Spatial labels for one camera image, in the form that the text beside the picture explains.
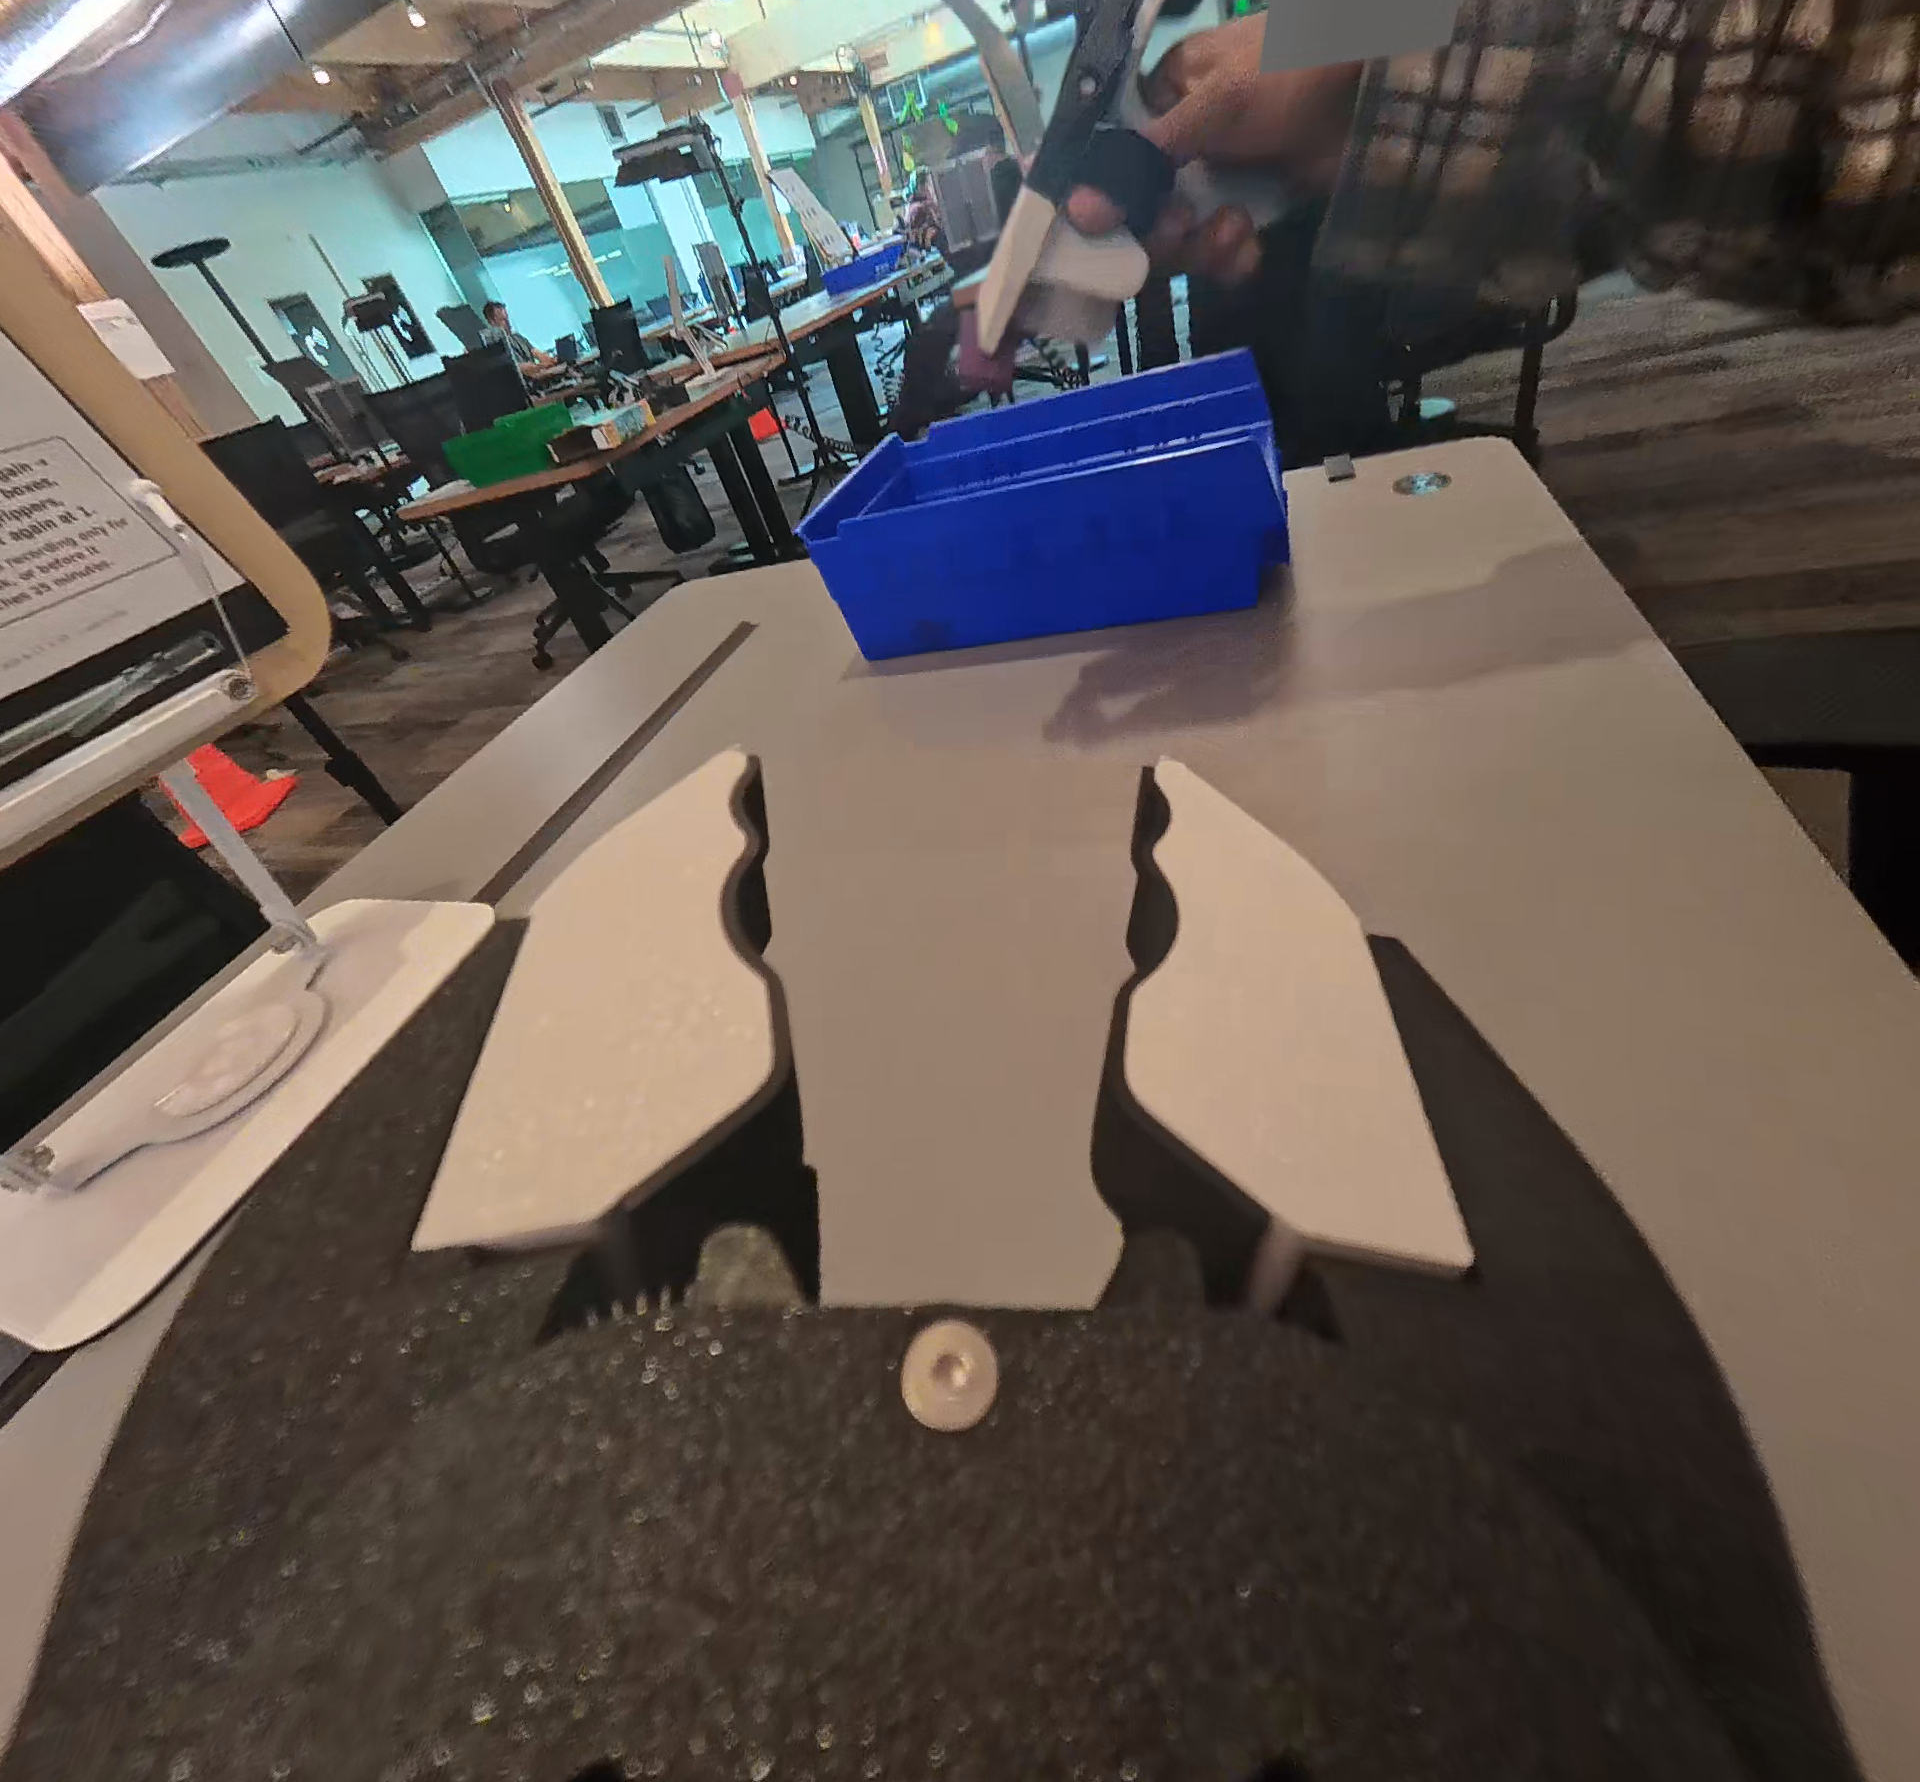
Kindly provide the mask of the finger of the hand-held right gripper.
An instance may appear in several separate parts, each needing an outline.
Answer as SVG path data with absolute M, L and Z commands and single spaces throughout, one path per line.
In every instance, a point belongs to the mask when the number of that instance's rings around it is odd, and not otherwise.
M 1073 339 L 1073 302 L 1061 289 L 1040 281 L 1045 243 L 1071 188 L 1071 182 L 1059 180 L 1044 188 L 1024 180 L 1015 196 L 994 256 L 975 283 L 973 339 L 980 354 L 996 357 L 1007 345 L 1030 337 Z

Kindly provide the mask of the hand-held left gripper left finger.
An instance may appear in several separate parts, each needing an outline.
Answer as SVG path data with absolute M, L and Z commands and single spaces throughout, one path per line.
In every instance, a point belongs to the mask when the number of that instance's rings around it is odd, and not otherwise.
M 773 1106 L 792 1044 L 769 847 L 761 761 L 733 744 L 540 888 L 416 1252 L 587 1242 Z

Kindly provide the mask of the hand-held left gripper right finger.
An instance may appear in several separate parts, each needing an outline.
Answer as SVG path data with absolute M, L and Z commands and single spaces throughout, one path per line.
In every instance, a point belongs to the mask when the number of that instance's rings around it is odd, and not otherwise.
M 1312 1257 L 1456 1281 L 1474 1247 L 1360 916 L 1184 761 L 1143 774 L 1113 1082 L 1253 1240 L 1263 1314 Z

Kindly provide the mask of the blue plastic bin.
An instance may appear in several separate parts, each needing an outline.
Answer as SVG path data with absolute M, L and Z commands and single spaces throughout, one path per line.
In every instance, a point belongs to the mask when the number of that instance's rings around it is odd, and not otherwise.
M 1289 559 L 1242 349 L 889 437 L 799 535 L 871 663 L 1242 611 Z

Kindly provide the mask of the person's right hand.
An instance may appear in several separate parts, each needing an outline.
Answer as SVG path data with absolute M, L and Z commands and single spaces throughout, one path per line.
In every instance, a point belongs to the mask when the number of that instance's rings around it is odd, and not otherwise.
M 1138 131 L 1174 167 L 1270 179 L 1289 200 L 1326 199 L 1340 179 L 1365 61 L 1263 68 L 1268 18 L 1248 14 L 1174 41 L 1150 69 L 1130 45 L 1122 91 L 1140 105 Z M 1140 243 L 1157 274 L 1248 281 L 1261 231 L 1244 206 L 1207 213 L 1166 205 Z

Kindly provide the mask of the wooden office desk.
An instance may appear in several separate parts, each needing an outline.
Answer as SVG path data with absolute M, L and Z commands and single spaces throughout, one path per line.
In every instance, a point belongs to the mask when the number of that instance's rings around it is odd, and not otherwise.
M 912 337 L 923 316 L 947 299 L 955 273 L 945 259 L 923 259 L 898 271 L 840 293 L 819 292 L 745 325 L 742 334 L 696 345 L 692 352 L 674 343 L 668 371 L 691 370 L 694 378 L 745 367 L 771 367 L 788 374 L 801 393 L 810 393 L 807 375 L 828 374 L 842 425 L 829 429 L 832 444 L 846 444 L 854 456 L 877 447 L 889 396 L 877 390 L 866 337 L 893 331 Z
M 643 477 L 662 477 L 706 456 L 729 501 L 748 559 L 755 567 L 799 561 L 805 545 L 781 505 L 781 492 L 761 458 L 751 434 L 750 381 L 725 378 L 699 399 L 666 411 L 637 434 L 585 460 L 556 463 L 505 482 L 468 488 L 457 494 L 432 494 L 406 502 L 400 522 L 445 522 L 462 527 L 467 519 L 500 515 L 511 526 L 522 564 L 547 583 L 559 619 L 573 627 L 587 653 L 598 653 L 615 638 L 608 619 L 617 613 L 634 619 L 621 604 L 621 586 L 675 586 L 684 574 L 675 568 L 598 570 L 591 553 L 613 532 L 613 485 L 622 496 L 638 494 Z

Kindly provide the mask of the white board stand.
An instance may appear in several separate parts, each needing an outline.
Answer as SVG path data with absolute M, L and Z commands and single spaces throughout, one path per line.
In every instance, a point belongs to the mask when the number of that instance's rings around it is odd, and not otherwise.
M 186 760 L 161 785 L 270 929 L 223 983 L 5 1154 L 2 1330 L 39 1355 L 135 1314 L 493 929 L 493 910 L 302 913 Z

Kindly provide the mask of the studio light stand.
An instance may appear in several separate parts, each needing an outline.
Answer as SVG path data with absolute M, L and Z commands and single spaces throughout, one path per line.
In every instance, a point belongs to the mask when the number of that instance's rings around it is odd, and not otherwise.
M 739 242 L 745 255 L 744 266 L 748 271 L 748 279 L 755 283 L 761 313 L 773 328 L 774 343 L 779 345 L 781 367 L 799 390 L 803 411 L 807 414 L 807 425 L 818 427 L 805 379 L 796 367 L 792 345 L 783 325 L 781 310 L 774 302 L 773 279 L 769 277 L 769 271 L 755 252 L 754 236 L 745 224 L 744 202 L 733 188 L 727 164 L 719 150 L 719 141 L 710 126 L 699 116 L 692 116 L 682 122 L 678 134 L 664 131 L 657 138 L 648 138 L 645 141 L 637 141 L 619 152 L 619 186 L 630 186 L 637 182 L 687 180 L 696 175 L 716 177 L 725 190 L 729 212 L 733 215 L 733 224 L 739 231 Z M 807 547 L 803 545 L 792 524 L 786 519 L 785 507 L 781 502 L 781 491 L 774 485 L 774 476 L 769 471 L 761 450 L 751 441 L 751 429 L 748 421 L 732 429 L 729 454 L 729 467 L 739 476 L 737 486 L 745 498 L 751 498 L 754 505 L 754 524 L 745 524 L 744 533 L 750 540 L 750 547 L 755 561 L 807 561 Z

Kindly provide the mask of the cardboard box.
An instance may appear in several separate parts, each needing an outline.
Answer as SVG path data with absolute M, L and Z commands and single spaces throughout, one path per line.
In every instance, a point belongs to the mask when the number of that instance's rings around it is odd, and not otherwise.
M 556 432 L 547 444 L 549 460 L 555 466 L 567 466 L 615 456 L 645 434 L 655 418 L 655 411 L 650 402 L 629 402 L 598 411 Z

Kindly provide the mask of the orange traffic cone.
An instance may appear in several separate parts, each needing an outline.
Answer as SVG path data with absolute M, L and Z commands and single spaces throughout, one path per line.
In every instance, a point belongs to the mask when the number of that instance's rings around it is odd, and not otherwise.
M 252 772 L 214 742 L 192 751 L 187 768 L 229 824 L 242 835 L 266 824 L 301 785 L 298 772 L 287 768 Z

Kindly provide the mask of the green storage bin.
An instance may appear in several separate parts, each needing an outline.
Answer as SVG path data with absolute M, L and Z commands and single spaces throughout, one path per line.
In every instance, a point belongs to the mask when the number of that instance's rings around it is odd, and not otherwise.
M 564 402 L 545 402 L 501 414 L 493 425 L 450 434 L 444 460 L 474 488 L 549 471 L 561 466 L 552 444 L 575 427 Z

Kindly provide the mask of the black office chair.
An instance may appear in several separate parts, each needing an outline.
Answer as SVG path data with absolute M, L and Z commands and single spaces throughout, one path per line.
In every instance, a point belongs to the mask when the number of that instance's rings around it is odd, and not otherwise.
M 331 611 L 340 640 L 350 648 L 383 648 L 397 663 L 406 661 L 398 632 L 428 630 L 423 599 L 400 577 L 351 501 L 340 498 L 314 474 L 290 429 L 266 421 L 209 434 L 200 447 L 262 519 L 276 527 L 323 594 L 329 601 L 347 598 L 358 608 L 351 616 Z

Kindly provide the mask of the black floor lamp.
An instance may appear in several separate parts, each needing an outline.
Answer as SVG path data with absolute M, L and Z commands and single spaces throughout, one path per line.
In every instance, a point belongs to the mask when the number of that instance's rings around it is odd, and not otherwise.
M 227 236 L 195 237 L 152 252 L 148 263 L 156 273 L 195 274 L 208 293 L 218 302 L 218 305 L 229 313 L 231 322 L 252 350 L 262 374 L 273 378 L 276 386 L 284 387 L 287 375 L 291 374 L 287 362 L 293 361 L 293 354 L 287 352 L 287 337 L 272 337 L 270 331 L 259 325 L 255 317 L 242 308 L 237 292 L 223 274 L 223 264 L 231 255 L 231 249 L 232 243 Z

